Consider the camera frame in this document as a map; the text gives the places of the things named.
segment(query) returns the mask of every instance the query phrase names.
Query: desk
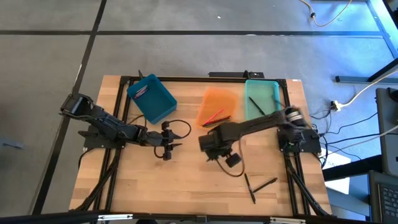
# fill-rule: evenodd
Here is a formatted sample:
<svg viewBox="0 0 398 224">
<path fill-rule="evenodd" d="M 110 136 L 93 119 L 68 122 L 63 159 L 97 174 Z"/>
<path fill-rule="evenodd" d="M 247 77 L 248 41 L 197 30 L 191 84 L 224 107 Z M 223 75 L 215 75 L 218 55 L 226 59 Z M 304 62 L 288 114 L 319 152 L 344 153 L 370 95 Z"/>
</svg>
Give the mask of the desk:
<svg viewBox="0 0 398 224">
<path fill-rule="evenodd" d="M 104 76 L 97 104 L 112 113 L 119 88 L 120 76 Z M 226 175 L 216 162 L 206 162 L 200 152 L 198 137 L 206 133 L 193 124 L 206 88 L 216 86 L 235 92 L 240 105 L 234 119 L 244 120 L 244 83 L 212 82 L 163 82 L 178 101 L 177 110 L 167 120 L 184 119 L 192 124 L 192 132 L 172 152 L 171 161 L 154 156 L 152 147 L 127 144 L 122 151 L 112 201 L 112 212 L 169 213 L 244 216 L 291 216 L 289 190 L 282 153 L 279 152 L 276 128 L 243 137 L 242 148 L 246 162 L 246 173 L 251 186 L 257 186 L 277 177 L 276 183 L 256 193 L 257 204 L 253 204 L 244 177 Z M 126 86 L 122 102 L 126 97 Z M 287 80 L 290 103 L 301 108 L 309 121 L 307 102 L 300 80 Z M 121 103 L 119 118 L 123 111 Z M 141 112 L 131 101 L 128 121 Z M 160 123 L 148 123 L 149 130 L 160 131 Z M 183 135 L 185 125 L 170 124 L 173 132 Z M 104 149 L 95 149 L 84 156 L 73 190 L 70 208 L 76 208 L 93 190 L 100 175 Z M 301 154 L 305 183 L 317 202 L 331 212 L 322 170 L 312 154 Z M 241 164 L 231 172 L 241 170 Z M 295 188 L 298 209 L 302 213 L 300 190 Z M 107 186 L 104 188 L 100 208 L 104 208 Z"/>
</svg>

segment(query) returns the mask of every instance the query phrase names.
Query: white cable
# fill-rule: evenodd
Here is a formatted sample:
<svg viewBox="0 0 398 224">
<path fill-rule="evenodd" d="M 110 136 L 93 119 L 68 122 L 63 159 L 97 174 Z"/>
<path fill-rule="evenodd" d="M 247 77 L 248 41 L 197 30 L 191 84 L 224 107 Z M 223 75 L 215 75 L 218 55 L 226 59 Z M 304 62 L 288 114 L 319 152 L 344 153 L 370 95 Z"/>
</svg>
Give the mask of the white cable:
<svg viewBox="0 0 398 224">
<path fill-rule="evenodd" d="M 393 131 L 393 130 L 395 130 L 397 128 L 398 128 L 398 125 L 393 127 L 393 128 L 391 128 L 390 130 L 386 131 L 385 133 L 382 133 L 382 134 L 376 136 L 376 137 L 373 137 L 371 139 L 368 139 L 368 140 L 365 140 L 365 141 L 361 141 L 361 142 L 358 142 L 358 143 L 355 143 L 355 144 L 352 144 L 352 145 L 349 145 L 349 146 L 346 146 L 346 147 L 342 147 L 342 148 L 340 148 L 340 150 L 346 149 L 346 148 L 351 147 L 351 146 L 356 146 L 356 145 L 359 145 L 359 144 L 362 144 L 362 143 L 366 143 L 368 141 L 372 141 L 373 139 L 377 139 L 377 138 L 383 137 L 386 134 L 390 133 L 391 131 Z"/>
<path fill-rule="evenodd" d="M 319 24 L 317 23 L 317 20 L 315 19 L 316 14 L 315 14 L 315 12 L 313 11 L 313 8 L 312 8 L 312 6 L 310 5 L 310 3 L 306 2 L 305 0 L 300 0 L 300 2 L 306 4 L 306 5 L 308 6 L 308 8 L 310 8 L 310 11 L 311 11 L 311 18 L 313 19 L 313 22 L 315 23 L 315 25 L 317 25 L 318 27 L 324 27 L 324 26 L 327 26 L 327 25 L 331 24 L 334 20 L 336 20 L 337 17 L 339 17 L 339 16 L 346 10 L 346 8 L 351 4 L 351 2 L 353 2 L 353 0 L 349 0 L 349 2 L 347 3 L 346 7 L 344 7 L 344 9 L 341 10 L 341 12 L 339 12 L 339 14 L 337 14 L 337 16 L 335 16 L 330 22 L 327 22 L 326 24 L 323 24 L 323 25 L 319 25 Z"/>
<path fill-rule="evenodd" d="M 341 105 L 341 108 L 343 108 L 343 107 L 345 107 L 345 106 L 348 106 L 348 105 L 352 104 L 353 101 L 354 101 L 363 91 L 365 91 L 366 89 L 368 89 L 370 86 L 373 86 L 374 84 L 378 83 L 379 81 L 381 81 L 381 80 L 383 80 L 383 79 L 389 77 L 390 75 L 394 74 L 395 72 L 398 72 L 398 69 L 395 70 L 395 71 L 393 71 L 393 72 L 391 72 L 390 74 L 386 75 L 385 77 L 382 77 L 382 78 L 378 79 L 377 81 L 371 83 L 371 84 L 368 85 L 367 87 L 365 87 L 365 88 L 364 88 L 363 90 L 361 90 L 357 95 L 355 95 L 354 98 L 352 98 L 348 103 Z"/>
</svg>

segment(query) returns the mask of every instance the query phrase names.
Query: plastic tray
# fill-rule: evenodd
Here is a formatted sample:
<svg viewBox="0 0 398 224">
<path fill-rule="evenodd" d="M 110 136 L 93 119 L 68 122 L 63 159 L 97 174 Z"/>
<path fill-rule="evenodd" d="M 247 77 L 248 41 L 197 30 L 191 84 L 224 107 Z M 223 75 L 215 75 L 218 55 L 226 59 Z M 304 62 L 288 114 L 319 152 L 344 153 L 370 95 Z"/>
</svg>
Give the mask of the plastic tray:
<svg viewBox="0 0 398 224">
<path fill-rule="evenodd" d="M 210 87 L 203 96 L 203 101 L 199 107 L 199 113 L 195 120 L 196 127 L 202 127 L 205 121 L 212 117 L 219 110 L 223 110 L 212 120 L 233 116 L 238 107 L 238 96 L 229 90 Z"/>
<path fill-rule="evenodd" d="M 257 103 L 265 114 L 275 110 L 281 110 L 279 98 L 279 84 L 275 81 L 247 80 L 244 87 L 245 92 L 245 118 L 246 120 L 262 116 L 260 111 L 250 101 L 249 96 Z"/>
<path fill-rule="evenodd" d="M 137 91 L 145 86 L 147 86 L 145 93 L 138 98 L 134 98 Z M 144 114 L 145 119 L 152 124 L 165 118 L 177 108 L 177 100 L 154 74 L 130 86 L 127 93 Z"/>
</svg>

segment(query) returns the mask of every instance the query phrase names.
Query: blue plastic bin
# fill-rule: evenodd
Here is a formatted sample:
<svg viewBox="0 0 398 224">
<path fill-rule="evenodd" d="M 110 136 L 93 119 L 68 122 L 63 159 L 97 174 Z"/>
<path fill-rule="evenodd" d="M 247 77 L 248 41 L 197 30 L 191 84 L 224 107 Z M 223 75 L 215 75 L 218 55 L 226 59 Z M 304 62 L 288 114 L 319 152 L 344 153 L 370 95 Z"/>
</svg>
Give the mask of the blue plastic bin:
<svg viewBox="0 0 398 224">
<path fill-rule="evenodd" d="M 275 81 L 247 80 L 245 87 L 246 120 L 262 116 L 260 111 L 249 100 L 249 96 L 257 103 L 265 114 L 281 110 L 279 84 Z"/>
<path fill-rule="evenodd" d="M 137 91 L 147 85 L 147 91 L 134 99 Z M 177 108 L 177 100 L 163 86 L 162 82 L 154 75 L 143 78 L 141 81 L 127 89 L 128 95 L 144 114 L 145 119 L 155 124 L 165 118 Z"/>
</svg>

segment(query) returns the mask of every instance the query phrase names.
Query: black cable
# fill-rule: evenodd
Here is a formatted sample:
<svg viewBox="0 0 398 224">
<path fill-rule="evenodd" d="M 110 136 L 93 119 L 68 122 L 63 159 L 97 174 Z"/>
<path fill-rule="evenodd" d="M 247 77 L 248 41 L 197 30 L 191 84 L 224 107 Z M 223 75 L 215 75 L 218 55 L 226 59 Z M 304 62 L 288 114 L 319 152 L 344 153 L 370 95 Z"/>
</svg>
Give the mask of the black cable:
<svg viewBox="0 0 398 224">
<path fill-rule="evenodd" d="M 389 134 L 389 135 L 398 135 L 398 133 L 387 133 L 387 134 Z M 353 138 L 346 138 L 346 139 L 342 139 L 342 140 L 339 140 L 339 141 L 331 142 L 331 143 L 329 143 L 329 144 L 336 144 L 336 143 L 343 142 L 343 141 L 348 141 L 348 140 L 353 140 L 353 139 L 359 139 L 359 138 L 366 138 L 366 137 L 371 137 L 371 136 L 378 136 L 378 135 L 380 135 L 380 134 L 368 134 L 368 135 L 364 135 L 364 136 L 358 136 L 358 137 L 353 137 Z"/>
<path fill-rule="evenodd" d="M 279 100 L 277 100 L 277 99 L 274 99 L 275 100 L 275 102 L 277 102 L 278 104 L 280 104 L 281 106 L 283 106 L 284 108 L 286 107 L 283 103 L 281 103 Z"/>
<path fill-rule="evenodd" d="M 315 153 L 315 152 L 313 152 L 312 153 L 318 160 L 320 159 L 319 157 L 318 157 L 318 155 Z"/>
<path fill-rule="evenodd" d="M 287 157 L 296 158 L 296 157 L 298 157 L 298 156 L 300 155 L 300 153 L 301 153 L 300 146 L 297 146 L 297 147 L 298 147 L 298 154 L 295 155 L 295 156 L 291 156 L 291 155 L 289 155 L 289 153 L 286 153 L 286 146 L 287 146 L 287 145 L 288 145 L 288 143 L 285 144 L 284 150 L 283 150 L 284 154 L 285 154 Z"/>
<path fill-rule="evenodd" d="M 331 109 L 328 109 L 327 112 L 328 112 L 328 113 L 327 113 L 326 115 L 324 115 L 323 117 L 321 117 L 321 118 L 317 118 L 316 116 L 313 116 L 313 115 L 310 115 L 310 117 L 313 118 L 313 119 L 317 119 L 317 120 L 325 119 L 325 118 L 327 118 L 327 117 L 329 116 L 329 114 L 331 113 Z"/>
<path fill-rule="evenodd" d="M 377 112 L 376 112 L 375 114 L 373 114 L 372 116 L 370 116 L 370 117 L 368 117 L 368 118 L 366 118 L 366 119 L 363 119 L 363 120 L 361 120 L 361 121 L 355 122 L 355 123 L 353 123 L 353 124 L 347 124 L 347 125 L 341 126 L 341 127 L 339 128 L 339 130 L 338 130 L 337 133 L 334 133 L 334 132 L 332 132 L 332 131 L 327 131 L 326 134 L 327 134 L 327 133 L 330 133 L 330 134 L 339 134 L 342 128 L 349 127 L 349 126 L 352 126 L 352 125 L 355 125 L 355 124 L 359 124 L 359 123 L 361 123 L 361 122 L 363 122 L 363 121 L 367 121 L 367 120 L 373 118 L 376 114 L 377 114 Z"/>
<path fill-rule="evenodd" d="M 138 118 L 141 118 L 141 117 L 143 117 L 143 116 L 144 116 L 144 115 L 142 114 L 142 115 L 140 115 L 140 116 L 138 116 L 138 117 L 132 119 L 127 125 L 132 124 L 132 123 L 135 122 Z"/>
<path fill-rule="evenodd" d="M 324 157 L 318 157 L 318 155 L 316 153 L 313 153 L 313 155 L 318 159 L 319 163 L 322 165 L 325 162 L 325 158 Z"/>
<path fill-rule="evenodd" d="M 321 110 L 319 112 L 316 112 L 315 114 L 310 114 L 310 116 L 314 116 L 314 115 L 320 114 L 320 113 L 325 112 L 325 111 L 329 111 L 329 110 Z"/>
<path fill-rule="evenodd" d="M 326 161 L 328 160 L 329 150 L 328 150 L 328 141 L 326 140 L 325 136 L 322 136 L 322 137 L 323 137 L 323 140 L 325 140 L 325 148 L 326 148 L 325 160 L 321 164 L 321 168 L 323 169 L 324 166 L 326 165 Z"/>
<path fill-rule="evenodd" d="M 169 123 L 176 122 L 176 121 L 183 122 L 183 123 L 187 124 L 189 127 L 188 133 L 186 135 L 182 136 L 181 139 L 183 139 L 183 138 L 187 137 L 189 134 L 191 134 L 191 131 L 192 131 L 191 124 L 189 124 L 188 122 L 181 120 L 181 119 L 175 119 L 175 120 L 169 121 Z"/>
<path fill-rule="evenodd" d="M 134 119 L 131 120 L 127 125 L 129 125 L 129 124 L 135 122 L 137 119 L 139 119 L 139 118 L 141 118 L 141 117 L 143 117 L 143 116 L 144 116 L 144 115 L 142 114 L 142 115 L 140 115 L 140 116 L 134 118 Z M 146 127 L 147 127 L 147 120 L 146 120 L 146 119 L 144 119 L 144 120 L 145 120 L 144 127 L 146 128 Z M 177 122 L 177 121 L 178 121 L 178 122 L 183 122 L 183 123 L 187 124 L 188 127 L 189 127 L 188 133 L 187 133 L 186 135 L 184 135 L 184 136 L 181 137 L 181 139 L 183 139 L 183 138 L 187 137 L 187 136 L 191 133 L 192 127 L 191 127 L 191 124 L 189 124 L 188 122 L 186 122 L 186 121 L 184 121 L 184 120 L 181 120 L 181 119 L 171 120 L 171 121 L 169 121 L 169 124 L 170 124 L 170 123 L 173 123 L 173 122 Z M 145 134 L 147 135 L 148 138 L 153 138 L 153 137 L 149 136 L 147 132 L 145 132 Z"/>
<path fill-rule="evenodd" d="M 89 149 L 87 149 L 85 152 L 83 152 L 83 154 L 80 156 L 80 158 L 79 158 L 79 162 L 78 162 L 78 169 L 80 168 L 80 163 L 81 163 L 81 159 L 83 158 L 83 156 L 87 153 L 87 152 L 90 152 L 91 150 L 93 150 L 94 148 L 89 148 Z"/>
<path fill-rule="evenodd" d="M 359 156 L 357 156 L 357 155 L 354 155 L 354 154 L 350 154 L 350 153 L 348 153 L 348 152 L 345 152 L 344 150 L 342 150 L 342 149 L 340 149 L 340 148 L 338 148 L 338 147 L 336 147 L 336 146 L 330 146 L 330 147 L 334 147 L 335 149 L 337 149 L 337 151 L 334 151 L 334 152 L 331 152 L 331 153 L 329 153 L 329 154 L 333 154 L 333 153 L 336 153 L 336 152 L 342 152 L 342 153 L 344 153 L 344 154 L 347 154 L 347 155 L 349 155 L 349 156 L 354 156 L 354 157 L 357 157 L 358 158 L 358 160 L 360 160 L 360 161 L 362 161 L 364 164 L 366 164 L 368 167 L 371 167 L 366 161 L 364 161 L 364 160 L 362 160 Z"/>
<path fill-rule="evenodd" d="M 239 153 L 241 154 L 241 159 L 242 159 L 242 172 L 241 172 L 240 174 L 235 175 L 235 174 L 229 173 L 229 172 L 228 172 L 226 169 L 224 169 L 224 167 L 220 164 L 220 162 L 218 161 L 218 159 L 216 159 L 216 162 L 217 162 L 218 166 L 221 168 L 221 170 L 223 170 L 224 173 L 230 175 L 231 177 L 240 177 L 240 176 L 242 176 L 242 175 L 244 174 L 245 165 L 244 165 L 243 153 L 242 153 L 242 148 L 241 148 L 241 138 L 242 138 L 242 135 L 241 135 L 240 138 L 239 138 Z"/>
<path fill-rule="evenodd" d="M 326 129 L 325 134 L 330 130 L 330 127 L 331 127 L 331 113 L 329 113 L 329 115 L 330 115 L 330 122 L 329 122 L 328 128 Z"/>
<path fill-rule="evenodd" d="M 156 154 L 156 146 L 154 147 L 154 154 L 155 154 L 155 156 L 156 156 L 157 158 L 163 159 L 163 156 L 158 156 L 158 155 Z"/>
</svg>

